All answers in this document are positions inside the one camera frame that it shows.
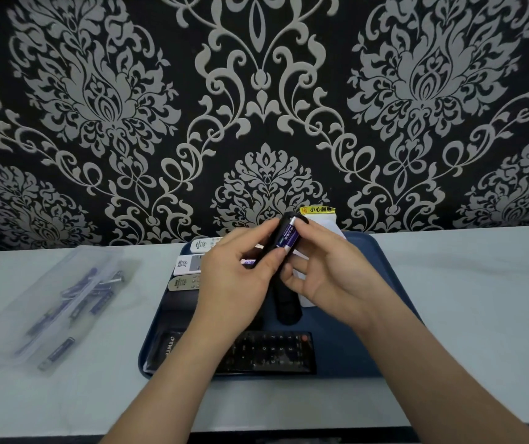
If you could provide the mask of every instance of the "blue tray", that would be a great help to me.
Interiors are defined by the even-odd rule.
[[[402,301],[420,319],[418,312],[412,305],[378,242],[371,235],[362,232],[345,232],[345,236],[361,250],[384,280],[390,284]],[[190,254],[189,248],[190,244],[186,244],[182,248],[180,255]],[[159,328],[184,327],[192,317],[195,301],[196,293],[193,296],[193,293],[189,291],[170,292],[166,290],[164,292],[162,302],[139,353],[139,370],[143,376],[151,377],[151,374],[143,371],[143,363],[156,338],[157,330]],[[326,378],[381,377],[378,367],[353,331],[324,313],[318,307],[303,308],[304,314],[302,318],[297,324],[292,326],[283,326],[277,321],[275,305],[270,297],[267,296],[265,299],[262,310],[264,316],[263,329],[265,330],[301,330],[311,332],[318,369],[315,376]]]

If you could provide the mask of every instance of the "table surface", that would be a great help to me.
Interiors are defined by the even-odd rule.
[[[529,227],[375,238],[427,327],[529,423]],[[0,437],[108,431],[147,382],[137,355],[181,248],[124,247],[134,277],[52,376],[0,368]],[[0,310],[67,253],[0,252]],[[193,431],[407,425],[379,378],[217,380]]]

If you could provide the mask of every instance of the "right hand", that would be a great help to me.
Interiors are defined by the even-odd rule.
[[[347,240],[312,221],[295,221],[301,236],[298,251],[289,256],[281,279],[291,290],[357,332],[369,325],[375,300],[392,291],[364,255]],[[305,280],[293,275],[293,269]]]

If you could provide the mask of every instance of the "warning sticker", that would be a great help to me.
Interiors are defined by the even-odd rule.
[[[314,213],[336,213],[334,207],[327,207],[325,205],[307,205],[299,208],[299,213],[302,215],[311,215]]]

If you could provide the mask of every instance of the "wall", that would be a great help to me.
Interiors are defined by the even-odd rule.
[[[315,204],[529,224],[529,0],[0,0],[0,249]]]

